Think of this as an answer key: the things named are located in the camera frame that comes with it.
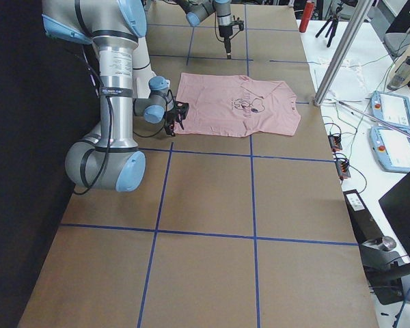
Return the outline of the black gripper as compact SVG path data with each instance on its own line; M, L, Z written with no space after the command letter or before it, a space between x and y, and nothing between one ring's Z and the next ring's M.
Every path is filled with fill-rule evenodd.
M225 47L226 57L232 58L232 45L231 37L233 35L233 28L231 25L218 25L219 36L217 37L220 42L223 42Z
M183 124L182 124L182 121L178 122L176 120L174 104L173 104L173 107L169 111L165 112L164 118L165 118L165 123L164 123L165 133L170 137L175 137L176 136L175 131L174 131L175 123L176 122L179 123L181 128L183 128Z

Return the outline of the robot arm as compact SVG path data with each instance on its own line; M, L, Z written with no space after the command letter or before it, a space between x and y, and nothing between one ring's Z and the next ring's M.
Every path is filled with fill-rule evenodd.
M179 5L185 12L186 19L192 27L197 27L202 21L214 14L219 32L217 38L223 42L226 57L228 59L232 58L231 37L233 36L235 21L231 12L231 1L212 0L195 3L190 1L174 1L174 3Z
M94 47L99 68L100 123L66 155L66 173L86 191L134 191L146 158L133 139L133 118L161 123L168 135L189 106L148 65L147 22L140 1L43 1L47 36Z

